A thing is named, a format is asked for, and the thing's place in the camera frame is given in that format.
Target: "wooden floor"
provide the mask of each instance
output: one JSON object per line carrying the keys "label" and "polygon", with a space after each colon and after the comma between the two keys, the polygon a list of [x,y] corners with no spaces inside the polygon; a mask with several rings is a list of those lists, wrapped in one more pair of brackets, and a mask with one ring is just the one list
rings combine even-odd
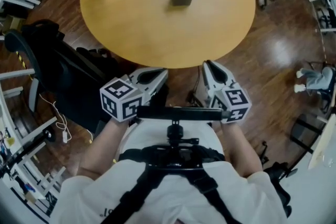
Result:
{"label": "wooden floor", "polygon": [[[28,18],[28,23],[49,18],[60,25],[66,34],[65,41],[73,47],[102,47],[86,27],[80,12],[79,0],[42,0]],[[253,25],[241,44],[218,62],[230,69],[252,100],[253,106],[242,129],[258,153],[262,141],[267,141],[270,159],[292,164],[302,150],[289,140],[289,132],[295,118],[306,110],[317,107],[317,98],[306,93],[294,94],[295,72],[305,61],[323,61],[321,36],[315,31],[312,6],[308,0],[276,0],[264,11],[256,10]],[[334,61],[334,39],[326,39],[328,61]],[[22,68],[15,54],[9,54],[0,45],[0,72]],[[169,70],[170,94],[167,104],[186,105],[185,98],[193,88],[197,68]],[[9,100],[13,118],[21,132],[27,132],[48,120],[55,112],[42,100],[35,114],[26,107],[29,79],[12,80],[3,83],[6,90],[13,86],[26,86],[21,97]],[[72,140],[62,143],[61,132],[57,142],[50,144],[37,154],[43,173],[66,166],[66,177],[76,173],[80,155],[89,146],[90,134],[76,124],[70,123]],[[218,136],[225,148],[225,134]]]}

